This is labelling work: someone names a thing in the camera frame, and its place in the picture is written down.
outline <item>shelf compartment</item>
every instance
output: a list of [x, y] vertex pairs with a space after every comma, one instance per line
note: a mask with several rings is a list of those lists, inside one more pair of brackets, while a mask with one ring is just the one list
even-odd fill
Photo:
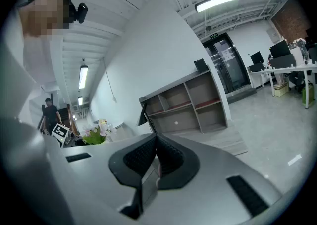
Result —
[[185, 82], [185, 85], [196, 109], [205, 107], [205, 105], [201, 104], [209, 104], [210, 101], [220, 100], [210, 72]]
[[191, 103], [184, 84], [177, 85], [159, 94], [159, 98], [165, 111]]
[[206, 101], [206, 102], [203, 102], [203, 103], [200, 103], [200, 104], [197, 104], [195, 105], [195, 109], [202, 109], [202, 108], [205, 108], [207, 106], [210, 106], [210, 105], [214, 105], [214, 104], [217, 104], [217, 103], [220, 103], [221, 100], [219, 98], [216, 98], [216, 99], [213, 99], [213, 100], [210, 100], [210, 101]]
[[197, 117], [192, 106], [174, 108], [172, 111], [151, 116], [151, 120], [158, 132], [175, 132], [188, 129], [199, 129]]
[[172, 112], [172, 111], [179, 110], [179, 109], [185, 108], [187, 106], [190, 106], [191, 104], [192, 103], [190, 101], [189, 102], [184, 102], [182, 104], [178, 104], [178, 105], [175, 105], [173, 107], [170, 107], [170, 109], [168, 109], [166, 111], [155, 112], [155, 113], [152, 113], [152, 114], [150, 114], [148, 116], [154, 116], [154, 115], [169, 113], [169, 112]]
[[223, 112], [222, 104], [215, 103], [213, 106], [207, 106], [196, 110], [202, 132], [208, 132], [214, 128], [214, 126], [226, 127], [225, 115]]
[[146, 113], [147, 115], [155, 114], [164, 111], [162, 103], [160, 102], [159, 96], [153, 96], [142, 103], [147, 104]]

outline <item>black rectangular slot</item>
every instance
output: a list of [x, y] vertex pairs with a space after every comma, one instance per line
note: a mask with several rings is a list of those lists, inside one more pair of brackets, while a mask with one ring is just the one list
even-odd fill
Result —
[[241, 176], [232, 176], [227, 178], [227, 181], [252, 216], [256, 216], [268, 208], [268, 205]]
[[71, 163], [71, 162], [75, 162], [75, 161], [78, 161], [78, 160], [86, 159], [86, 158], [89, 158], [89, 157], [91, 157], [90, 154], [82, 153], [82, 154], [74, 155], [74, 156], [66, 156], [66, 159], [67, 159], [67, 161], [69, 163]]

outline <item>green container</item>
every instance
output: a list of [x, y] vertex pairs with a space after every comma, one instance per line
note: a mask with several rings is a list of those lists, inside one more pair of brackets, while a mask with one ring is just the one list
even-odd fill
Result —
[[[306, 88], [302, 90], [303, 94], [303, 105], [306, 105]], [[314, 101], [314, 86], [312, 83], [308, 84], [308, 105], [311, 106]]]

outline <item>ceiling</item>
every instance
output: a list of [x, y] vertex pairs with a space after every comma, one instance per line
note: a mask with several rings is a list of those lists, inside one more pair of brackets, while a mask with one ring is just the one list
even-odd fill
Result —
[[[64, 33], [60, 57], [64, 85], [70, 102], [77, 104], [79, 94], [89, 101], [96, 71], [113, 40], [120, 37], [129, 20], [149, 0], [72, 0], [75, 6], [84, 2], [89, 11], [83, 24], [75, 23]], [[194, 5], [203, 0], [166, 0], [203, 41], [209, 35], [249, 22], [269, 19], [287, 0], [237, 0], [213, 7], [201, 13]], [[85, 89], [78, 92], [79, 69], [88, 65]]]

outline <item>gray shelving unit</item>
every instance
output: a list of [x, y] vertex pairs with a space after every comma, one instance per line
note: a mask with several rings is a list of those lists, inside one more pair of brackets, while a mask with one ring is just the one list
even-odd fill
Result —
[[227, 127], [218, 87], [210, 70], [194, 72], [155, 92], [140, 97], [156, 130], [163, 133]]

